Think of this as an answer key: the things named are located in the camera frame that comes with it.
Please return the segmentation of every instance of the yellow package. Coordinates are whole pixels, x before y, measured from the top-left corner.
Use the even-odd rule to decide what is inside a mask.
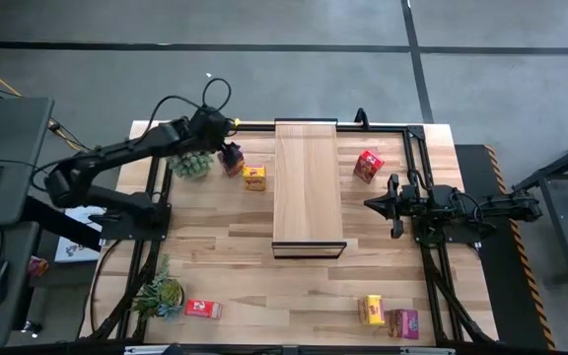
[[[368,295],[359,300],[359,318],[367,325],[385,324],[385,310],[380,295]]]
[[[266,190],[266,169],[264,165],[245,165],[243,168],[245,188],[251,191]]]

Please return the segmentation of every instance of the green plant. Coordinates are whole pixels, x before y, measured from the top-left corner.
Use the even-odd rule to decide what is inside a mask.
[[[209,152],[190,152],[182,156],[168,157],[168,164],[171,170],[179,178],[195,179],[207,175],[211,169],[214,159]]]
[[[183,306],[183,289],[178,281],[169,279],[169,261],[166,254],[162,267],[153,281],[144,285],[135,298],[133,311],[139,313],[141,320],[162,317],[166,320],[175,318]]]

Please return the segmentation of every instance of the wooden board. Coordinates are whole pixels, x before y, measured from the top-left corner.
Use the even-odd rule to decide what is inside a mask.
[[[343,241],[337,163],[334,124],[276,125],[273,242]]]
[[[145,121],[134,122],[131,137],[139,136],[145,126]],[[435,182],[462,189],[450,127],[425,125],[425,132]],[[246,191],[240,177],[223,177],[217,164],[204,181],[174,178],[173,220],[162,253],[171,256],[171,276],[181,282],[188,297],[220,302],[223,313],[219,320],[153,319],[146,342],[434,344],[422,258],[410,235],[409,221],[405,220],[402,238],[392,240],[391,221],[363,206],[363,200],[386,191],[391,173],[406,181],[402,139],[397,134],[337,133],[342,226],[348,247],[337,260],[275,260],[270,246],[274,138],[274,132],[239,132],[233,138],[243,147],[248,163],[266,165],[268,186],[264,192]],[[352,175],[364,149],[385,160],[370,184]],[[143,190],[149,162],[124,166],[118,189]],[[132,248],[133,243],[123,242],[106,262],[95,300],[97,323],[110,313],[124,291]],[[449,245],[449,258],[459,299],[485,333],[496,338],[479,257],[466,246]],[[356,300],[367,294],[383,295],[386,310],[418,310],[420,339],[389,338],[385,329],[361,325]],[[448,307],[443,302],[442,310],[450,335]],[[87,317],[81,334],[88,333]]]

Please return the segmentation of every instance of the black robotic arm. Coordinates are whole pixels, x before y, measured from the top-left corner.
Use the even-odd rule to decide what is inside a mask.
[[[386,219],[393,219],[392,238],[399,238],[404,232],[401,216],[418,218],[430,231],[459,223],[478,227],[479,232],[488,232],[494,227],[483,221],[486,217],[503,216],[517,221],[533,222],[542,215],[538,200],[526,191],[475,199],[455,187],[440,184],[424,186],[427,197],[421,197],[417,184],[404,185],[400,193],[397,192],[398,186],[398,176],[391,174],[388,192],[364,201],[367,207]]]
[[[151,196],[93,186],[94,178],[103,171],[147,157],[215,152],[223,148],[225,137],[233,127],[232,119],[210,106],[202,106],[192,119],[182,117],[160,123],[138,138],[78,153],[62,161],[45,178],[45,188],[57,207],[94,205],[125,212],[133,218],[150,217],[155,209]]]

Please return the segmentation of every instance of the wooden table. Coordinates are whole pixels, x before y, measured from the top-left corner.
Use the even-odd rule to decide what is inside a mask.
[[[145,121],[135,121],[130,136],[139,136],[145,126]],[[435,183],[462,188],[450,126],[425,125],[425,132]],[[244,190],[242,178],[224,177],[218,164],[201,181],[174,177],[171,230],[161,253],[170,255],[171,276],[183,285],[188,298],[219,302],[223,313],[218,320],[153,319],[146,342],[433,345],[422,258],[409,222],[405,221],[404,235],[392,240],[391,221],[363,206],[364,199],[387,190],[391,173],[407,182],[401,137],[338,133],[343,234],[348,246],[337,260],[275,260],[271,250],[274,136],[274,132],[239,132],[233,138],[243,147],[248,163],[266,165],[264,192]],[[364,149],[385,160],[369,185],[352,175]],[[117,189],[144,190],[149,164],[150,160],[142,160],[124,166]],[[122,243],[106,262],[95,300],[97,323],[124,292],[132,247],[133,243]],[[448,249],[459,299],[485,333],[496,338],[479,258],[466,246],[448,245]],[[386,310],[417,310],[420,339],[389,338],[386,329],[362,325],[356,300],[368,294],[383,295]],[[445,330],[451,336],[448,307],[441,303]],[[135,322],[132,316],[129,333]],[[89,332],[87,316],[81,335]]]

